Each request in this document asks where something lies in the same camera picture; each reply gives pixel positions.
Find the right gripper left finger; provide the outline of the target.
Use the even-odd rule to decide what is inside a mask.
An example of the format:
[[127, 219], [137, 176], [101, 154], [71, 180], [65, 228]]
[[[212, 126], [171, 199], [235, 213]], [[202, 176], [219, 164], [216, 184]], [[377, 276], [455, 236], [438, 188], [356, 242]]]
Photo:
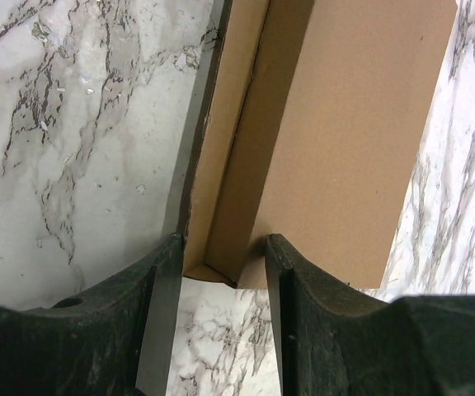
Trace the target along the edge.
[[51, 308], [0, 306], [0, 395], [163, 395], [172, 357], [184, 242]]

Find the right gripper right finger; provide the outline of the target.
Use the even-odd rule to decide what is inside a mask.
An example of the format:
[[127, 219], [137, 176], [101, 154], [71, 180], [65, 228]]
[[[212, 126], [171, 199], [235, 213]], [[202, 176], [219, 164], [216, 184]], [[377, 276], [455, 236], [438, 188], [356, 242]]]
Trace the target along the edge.
[[386, 303], [280, 234], [265, 254], [282, 394], [475, 395], [475, 295]]

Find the brown cardboard box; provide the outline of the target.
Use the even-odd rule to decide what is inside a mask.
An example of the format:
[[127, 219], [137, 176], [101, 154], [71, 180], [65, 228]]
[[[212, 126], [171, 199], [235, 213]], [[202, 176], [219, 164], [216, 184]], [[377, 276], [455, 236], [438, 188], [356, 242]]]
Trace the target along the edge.
[[268, 234], [355, 288], [383, 278], [453, 1], [227, 1], [181, 203], [183, 274], [266, 286]]

